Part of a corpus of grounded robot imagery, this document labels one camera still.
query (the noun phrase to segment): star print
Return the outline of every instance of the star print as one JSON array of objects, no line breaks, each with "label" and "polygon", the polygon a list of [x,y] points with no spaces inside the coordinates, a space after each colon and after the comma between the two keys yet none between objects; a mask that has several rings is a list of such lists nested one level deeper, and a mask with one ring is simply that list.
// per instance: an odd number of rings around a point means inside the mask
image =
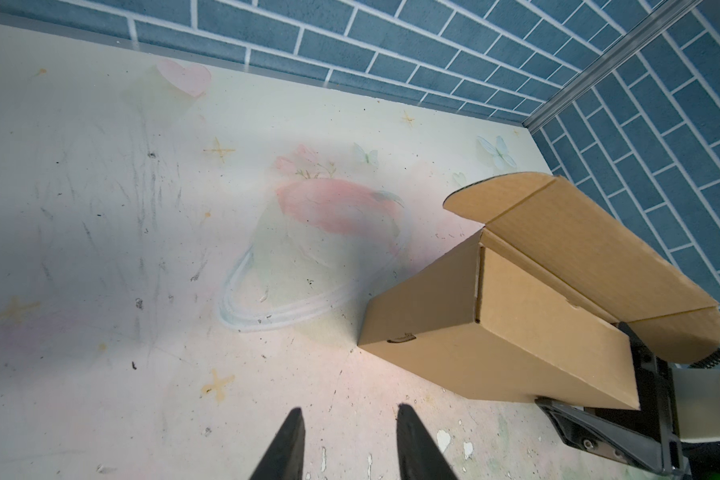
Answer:
[{"label": "star print", "polygon": [[218,403],[221,403],[221,400],[226,397],[226,395],[224,394],[224,385],[234,382],[235,376],[231,375],[225,379],[219,379],[219,375],[216,373],[216,369],[211,369],[211,375],[213,375],[213,383],[202,386],[201,393],[203,395],[208,395],[213,390],[216,390],[216,401]]},{"label": "star print", "polygon": [[410,117],[408,116],[408,112],[405,111],[405,110],[403,110],[403,113],[405,114],[405,116],[402,117],[402,119],[405,120],[405,121],[407,121],[407,122],[408,122],[408,126],[412,128],[412,127],[413,127],[413,120],[415,120],[415,118],[410,118]]},{"label": "star print", "polygon": [[213,152],[219,155],[219,158],[221,159],[221,162],[224,163],[224,155],[231,153],[235,151],[234,148],[221,148],[221,144],[219,143],[219,139],[214,137],[213,138],[213,148],[207,148],[203,151],[209,151]]},{"label": "star print", "polygon": [[2,312],[0,312],[0,319],[10,318],[14,319],[16,323],[21,323],[21,312],[25,312],[26,310],[37,308],[39,306],[40,302],[32,302],[28,303],[27,305],[21,305],[19,303],[19,297],[12,296],[10,298],[10,302],[8,303],[8,307]]}]

